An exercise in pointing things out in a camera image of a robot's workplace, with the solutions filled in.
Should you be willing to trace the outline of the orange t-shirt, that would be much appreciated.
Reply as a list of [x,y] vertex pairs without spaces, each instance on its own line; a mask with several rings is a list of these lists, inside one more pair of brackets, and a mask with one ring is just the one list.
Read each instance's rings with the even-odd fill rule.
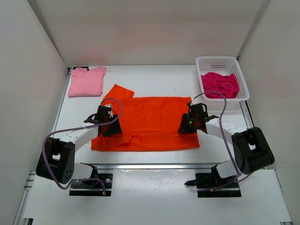
[[181,116],[188,111],[190,97],[135,97],[115,84],[104,96],[120,113],[122,132],[91,141],[96,151],[172,151],[199,148],[197,133],[178,134]]

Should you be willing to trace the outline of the light pink t-shirt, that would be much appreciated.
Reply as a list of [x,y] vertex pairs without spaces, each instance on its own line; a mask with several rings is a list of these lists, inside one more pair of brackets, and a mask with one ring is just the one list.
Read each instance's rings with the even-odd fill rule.
[[92,69],[78,67],[71,70],[71,84],[68,97],[99,97],[103,93],[103,79],[106,67]]

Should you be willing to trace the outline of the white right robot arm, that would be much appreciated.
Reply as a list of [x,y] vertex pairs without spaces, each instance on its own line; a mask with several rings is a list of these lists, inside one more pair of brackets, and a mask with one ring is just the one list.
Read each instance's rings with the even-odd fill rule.
[[202,103],[188,103],[188,112],[181,117],[179,134],[193,134],[198,130],[216,136],[224,141],[230,159],[212,168],[216,178],[237,178],[249,175],[275,163],[270,146],[258,127],[244,128],[221,120],[221,116],[208,115],[207,106]]

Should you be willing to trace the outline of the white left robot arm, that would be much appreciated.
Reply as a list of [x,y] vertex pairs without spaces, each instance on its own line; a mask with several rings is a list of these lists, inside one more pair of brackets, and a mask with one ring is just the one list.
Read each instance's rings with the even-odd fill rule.
[[98,183],[96,168],[93,165],[76,163],[75,154],[89,141],[99,136],[112,136],[122,133],[120,115],[111,104],[100,105],[95,114],[84,121],[83,126],[60,130],[49,134],[42,144],[42,152],[37,163],[36,174],[53,180],[60,188],[70,186],[73,181]]

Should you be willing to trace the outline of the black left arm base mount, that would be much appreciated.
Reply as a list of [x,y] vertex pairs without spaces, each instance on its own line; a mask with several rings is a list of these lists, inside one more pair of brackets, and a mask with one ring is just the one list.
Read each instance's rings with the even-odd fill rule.
[[111,196],[113,187],[113,172],[99,170],[95,165],[86,165],[91,169],[90,178],[94,180],[73,181],[69,195],[70,196]]

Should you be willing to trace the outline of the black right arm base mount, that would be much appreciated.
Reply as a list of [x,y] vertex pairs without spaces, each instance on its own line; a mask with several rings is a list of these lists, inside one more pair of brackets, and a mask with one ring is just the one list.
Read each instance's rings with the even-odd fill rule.
[[239,184],[235,181],[236,176],[221,178],[217,166],[214,166],[209,173],[196,173],[195,179],[186,181],[184,185],[196,186],[198,198],[242,197]]

